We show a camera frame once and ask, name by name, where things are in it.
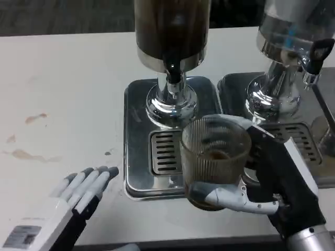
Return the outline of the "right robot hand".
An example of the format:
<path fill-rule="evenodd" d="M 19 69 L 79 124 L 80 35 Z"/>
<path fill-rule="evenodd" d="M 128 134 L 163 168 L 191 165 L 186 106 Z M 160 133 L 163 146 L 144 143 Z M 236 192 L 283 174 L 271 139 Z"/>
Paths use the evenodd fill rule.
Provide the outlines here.
<path fill-rule="evenodd" d="M 204 120 L 211 129 L 221 122 L 231 122 L 248 133 L 252 144 L 249 155 L 255 159 L 250 166 L 263 191 L 279 198 L 269 202 L 271 209 L 259 209 L 255 202 L 237 194 L 233 185 L 197 181 L 191 185 L 193 199 L 234 211 L 266 214 L 283 239 L 325 225 L 317 184 L 293 139 L 280 142 L 259 125 L 239 116 L 208 115 Z"/>

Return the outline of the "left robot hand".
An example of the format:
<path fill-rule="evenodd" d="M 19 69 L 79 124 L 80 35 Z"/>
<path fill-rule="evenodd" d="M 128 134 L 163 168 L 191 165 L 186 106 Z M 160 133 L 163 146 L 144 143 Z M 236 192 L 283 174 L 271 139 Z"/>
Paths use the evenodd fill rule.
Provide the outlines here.
<path fill-rule="evenodd" d="M 117 167 L 87 168 L 66 176 L 13 227 L 1 250 L 72 250 Z"/>

